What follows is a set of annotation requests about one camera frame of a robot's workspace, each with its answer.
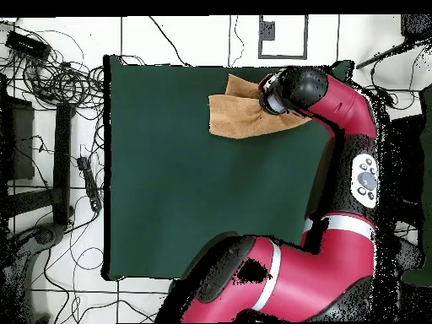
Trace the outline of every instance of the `red robot arm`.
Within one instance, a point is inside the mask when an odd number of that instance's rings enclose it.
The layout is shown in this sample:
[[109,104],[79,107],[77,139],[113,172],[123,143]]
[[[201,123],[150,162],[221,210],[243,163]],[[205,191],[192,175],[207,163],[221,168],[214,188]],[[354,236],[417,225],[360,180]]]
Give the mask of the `red robot arm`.
[[379,185],[371,106],[317,67],[285,68],[260,88],[264,110],[310,116],[329,130],[300,246],[220,240],[175,285],[156,321],[228,322],[246,310],[291,322],[361,321],[368,313]]

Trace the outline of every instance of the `robot control buttons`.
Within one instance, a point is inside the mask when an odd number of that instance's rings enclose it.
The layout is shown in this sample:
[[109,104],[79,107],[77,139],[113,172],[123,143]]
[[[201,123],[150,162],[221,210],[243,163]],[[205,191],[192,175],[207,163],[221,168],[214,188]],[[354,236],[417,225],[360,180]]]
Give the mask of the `robot control buttons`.
[[368,190],[374,190],[375,189],[376,179],[371,173],[368,173],[367,171],[360,173],[358,179],[359,179],[360,185],[362,187],[364,187],[365,189],[368,189]]
[[362,205],[374,208],[378,190],[378,167],[369,154],[359,154],[353,159],[351,194]]

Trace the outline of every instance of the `towel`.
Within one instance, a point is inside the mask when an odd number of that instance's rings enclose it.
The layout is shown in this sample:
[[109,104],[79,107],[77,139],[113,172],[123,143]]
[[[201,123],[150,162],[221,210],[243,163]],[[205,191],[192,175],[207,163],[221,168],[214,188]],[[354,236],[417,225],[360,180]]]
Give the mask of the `towel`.
[[208,97],[210,133],[242,139],[295,128],[310,120],[290,113],[267,114],[259,104],[259,95],[258,84],[230,74],[225,94]]

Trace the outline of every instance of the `green mat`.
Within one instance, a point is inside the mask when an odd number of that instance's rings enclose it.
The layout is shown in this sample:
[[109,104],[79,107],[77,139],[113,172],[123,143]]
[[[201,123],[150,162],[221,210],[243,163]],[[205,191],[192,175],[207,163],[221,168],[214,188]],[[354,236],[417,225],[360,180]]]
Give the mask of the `green mat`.
[[242,140],[208,131],[208,96],[229,73],[257,83],[277,68],[110,64],[109,279],[179,278],[225,231],[300,243],[327,131],[313,121]]

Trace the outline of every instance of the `grout line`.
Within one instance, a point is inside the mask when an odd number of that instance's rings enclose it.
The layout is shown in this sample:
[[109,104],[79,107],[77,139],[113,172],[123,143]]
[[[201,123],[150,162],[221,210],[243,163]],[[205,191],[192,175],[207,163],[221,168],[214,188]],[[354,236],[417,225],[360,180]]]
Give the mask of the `grout line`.
[[[30,292],[52,292],[52,293],[91,293],[91,294],[117,294],[117,291],[87,291],[87,290],[73,290],[73,289],[28,289]],[[119,290],[118,294],[168,294],[168,292],[145,292],[145,291],[122,291]]]
[[339,35],[341,29],[341,15],[337,15],[337,42],[336,42],[336,61],[339,60]]
[[120,17],[120,56],[123,56],[123,17]]
[[228,67],[230,66],[231,58],[231,15],[229,16],[229,30],[228,30]]
[[[16,28],[15,28],[15,24],[16,24],[16,22],[14,22],[13,23],[13,32],[15,32],[15,30],[16,30]],[[15,51],[13,51],[13,73],[14,73],[14,75],[13,75],[13,81],[12,81],[12,83],[13,83],[13,97],[15,98],[15,58],[14,58],[14,56],[15,56]],[[15,150],[13,151],[13,162],[15,162]],[[15,175],[13,175],[13,194],[15,195],[15,189],[16,189],[16,186],[15,186]],[[15,236],[16,235],[16,215],[14,215],[13,216],[13,236]]]
[[117,281],[116,324],[118,324],[118,309],[120,307],[120,281]]
[[[42,186],[42,185],[16,185],[15,187],[27,187],[29,189],[46,189],[46,186]],[[85,187],[70,186],[69,189],[85,190]]]

